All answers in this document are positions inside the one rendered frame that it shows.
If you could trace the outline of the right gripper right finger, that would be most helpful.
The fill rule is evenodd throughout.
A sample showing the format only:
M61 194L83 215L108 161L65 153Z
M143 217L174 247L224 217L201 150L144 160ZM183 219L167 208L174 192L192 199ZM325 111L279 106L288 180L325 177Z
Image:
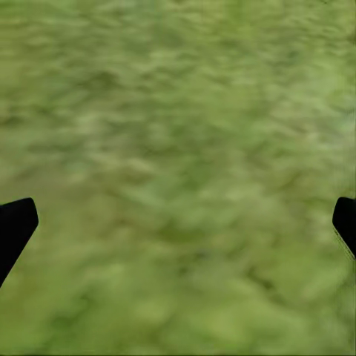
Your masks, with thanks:
M332 222L356 257L356 200L339 197Z

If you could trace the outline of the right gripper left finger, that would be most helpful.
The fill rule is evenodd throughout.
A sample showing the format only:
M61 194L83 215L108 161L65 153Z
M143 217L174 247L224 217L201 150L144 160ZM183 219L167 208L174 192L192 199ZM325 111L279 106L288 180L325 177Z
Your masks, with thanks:
M39 224L32 197L0 205L0 286Z

